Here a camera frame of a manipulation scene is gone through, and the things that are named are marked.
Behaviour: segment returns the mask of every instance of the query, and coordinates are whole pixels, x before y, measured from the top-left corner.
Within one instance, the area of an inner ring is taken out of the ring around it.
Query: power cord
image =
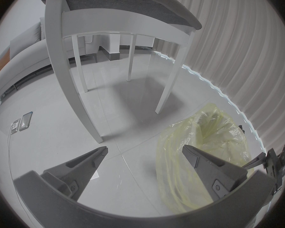
[[[13,127],[15,127],[15,124],[14,124],[14,123],[11,124],[10,130],[9,130],[9,132],[8,132],[8,167],[9,167],[10,174],[11,174],[10,142],[11,142],[11,130],[12,130]],[[26,210],[24,209],[24,207],[23,207],[23,205],[22,205],[22,203],[21,203],[21,201],[20,201],[20,199],[19,199],[19,195],[18,195],[18,193],[17,193],[16,187],[15,187],[15,184],[14,184],[14,181],[13,181],[13,176],[12,176],[12,174],[11,174],[11,180],[12,180],[12,182],[13,182],[13,185],[14,185],[14,188],[15,188],[15,192],[16,192],[16,195],[17,195],[17,198],[18,198],[18,200],[19,200],[19,203],[20,203],[21,207],[23,208],[24,212],[26,213],[28,219],[31,221],[31,223],[33,224],[33,226],[36,228],[36,226],[34,225],[34,223],[32,222],[32,220],[30,219],[28,213],[27,213]]]

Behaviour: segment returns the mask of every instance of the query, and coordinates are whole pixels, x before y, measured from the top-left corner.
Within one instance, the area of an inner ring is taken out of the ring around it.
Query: trash bag
[[[243,131],[213,103],[169,126],[158,140],[156,174],[161,199],[175,214],[213,202],[194,168],[182,154],[185,144],[238,166],[251,160]]]

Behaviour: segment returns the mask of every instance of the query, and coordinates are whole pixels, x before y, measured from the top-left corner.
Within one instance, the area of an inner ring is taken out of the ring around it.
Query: sofa seat
[[[67,37],[64,40],[68,58],[74,57],[72,37]],[[85,55],[84,37],[78,38],[78,46],[79,54]],[[1,69],[0,96],[13,84],[28,74],[50,64],[51,62],[46,47],[46,39],[24,49]]]

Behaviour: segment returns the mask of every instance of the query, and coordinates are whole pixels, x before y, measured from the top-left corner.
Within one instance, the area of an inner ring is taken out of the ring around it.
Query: white chair leg
[[[176,79],[178,77],[180,69],[182,68],[182,66],[186,60],[187,54],[189,52],[190,46],[191,46],[192,41],[193,41],[194,33],[195,33],[195,31],[191,32],[187,46],[181,46],[179,51],[178,51],[178,54],[176,56],[172,71],[171,71],[170,76],[169,76],[168,81],[167,81],[167,84],[163,90],[162,96],[160,97],[160,101],[156,107],[155,112],[157,114],[160,114],[160,112],[163,110],[163,107],[164,107],[164,105],[165,105],[165,103],[166,103],[166,101],[167,101],[167,99],[168,99],[168,97],[172,91],[172,88],[176,82]]]
[[[72,41],[73,41],[74,56],[75,56],[77,70],[78,70],[78,73],[79,73],[79,78],[80,78],[82,87],[84,88],[84,92],[87,92],[87,84],[86,84],[86,82],[84,80],[84,73],[83,73],[82,67],[81,67],[77,35],[73,35],[72,36]]]
[[[65,0],[46,0],[45,32],[49,58],[58,83],[73,111],[91,136],[98,142],[103,141],[96,130],[77,90],[67,52],[61,38],[61,13],[67,7]]]
[[[128,70],[127,81],[131,80],[132,64],[133,64],[133,57],[134,57],[134,51],[135,51],[136,37],[137,37],[137,35],[131,36],[130,51],[129,51],[129,70]]]

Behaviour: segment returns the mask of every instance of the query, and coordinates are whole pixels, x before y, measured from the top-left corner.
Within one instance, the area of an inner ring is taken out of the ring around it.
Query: floor
[[[104,142],[98,144],[69,106],[53,71],[42,74],[7,96],[0,106],[0,146],[6,147],[12,122],[32,111],[30,127],[11,135],[10,167],[13,179],[80,156],[99,146],[108,154],[78,202],[101,211],[136,217],[171,215],[162,202],[156,179],[159,134],[170,124],[192,116],[208,102],[243,125],[251,156],[260,142],[236,108],[208,82],[182,68],[161,114],[155,108],[173,62],[150,51],[135,51],[132,79],[126,81],[128,51],[109,61],[99,51],[98,63],[82,59],[89,91],[84,93],[74,62],[71,71],[82,100]]]

